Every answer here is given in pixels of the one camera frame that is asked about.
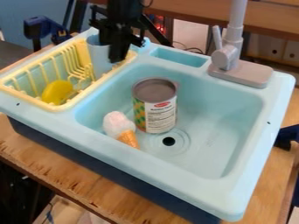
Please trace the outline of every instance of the can label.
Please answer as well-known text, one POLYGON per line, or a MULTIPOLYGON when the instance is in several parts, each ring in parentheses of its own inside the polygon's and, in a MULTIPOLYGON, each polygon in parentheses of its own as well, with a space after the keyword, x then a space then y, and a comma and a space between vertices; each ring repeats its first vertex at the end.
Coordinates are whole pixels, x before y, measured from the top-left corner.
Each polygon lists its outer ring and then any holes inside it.
POLYGON ((177 97, 159 103, 134 99, 136 126, 145 132, 158 134, 172 129, 177 121, 177 97))

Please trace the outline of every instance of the tin can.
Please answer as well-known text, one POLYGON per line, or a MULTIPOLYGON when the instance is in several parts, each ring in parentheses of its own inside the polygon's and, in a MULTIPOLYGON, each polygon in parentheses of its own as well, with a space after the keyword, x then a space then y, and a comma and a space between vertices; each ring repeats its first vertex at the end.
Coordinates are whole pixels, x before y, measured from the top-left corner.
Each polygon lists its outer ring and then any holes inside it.
POLYGON ((162 78, 138 81, 132 88, 136 127, 152 134, 171 130, 177 122, 177 83, 162 78))

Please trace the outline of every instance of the faucet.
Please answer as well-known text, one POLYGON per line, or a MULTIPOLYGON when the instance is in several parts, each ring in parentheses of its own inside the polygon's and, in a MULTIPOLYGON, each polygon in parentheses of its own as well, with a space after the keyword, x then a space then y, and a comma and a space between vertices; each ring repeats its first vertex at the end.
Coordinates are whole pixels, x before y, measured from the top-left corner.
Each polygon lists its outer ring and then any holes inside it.
POLYGON ((230 21, 224 38, 221 38, 219 27, 213 26, 212 34, 216 51, 212 54, 212 64, 208 68, 208 73, 223 80, 254 88, 265 88, 273 69, 240 60, 247 2, 247 0, 233 0, 230 21))

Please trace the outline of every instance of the light blue sink basin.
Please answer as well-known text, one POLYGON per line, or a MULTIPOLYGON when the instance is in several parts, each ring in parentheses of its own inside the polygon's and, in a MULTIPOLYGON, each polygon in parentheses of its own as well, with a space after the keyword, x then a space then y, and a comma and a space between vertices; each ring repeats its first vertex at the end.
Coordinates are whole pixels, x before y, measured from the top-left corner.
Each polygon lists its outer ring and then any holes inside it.
POLYGON ((66 111, 48 112, 5 92, 0 92, 0 109, 210 214, 237 221, 273 146, 295 80, 274 72, 267 88, 246 87, 211 77, 210 63, 206 56, 150 44, 66 111), (179 83, 177 126, 162 135, 138 130, 141 150, 135 150, 106 136, 102 120, 113 110, 132 119, 132 85, 147 77, 179 83), (166 137, 175 144, 164 145, 166 137))

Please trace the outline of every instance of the yellow sponge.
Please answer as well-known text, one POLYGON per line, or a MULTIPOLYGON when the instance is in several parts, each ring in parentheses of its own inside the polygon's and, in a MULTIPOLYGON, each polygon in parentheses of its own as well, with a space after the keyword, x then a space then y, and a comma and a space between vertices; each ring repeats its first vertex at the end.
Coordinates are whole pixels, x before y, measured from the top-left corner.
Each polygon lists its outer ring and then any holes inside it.
POLYGON ((56 80, 45 87, 41 100, 60 105, 73 91, 73 85, 67 80, 56 80))

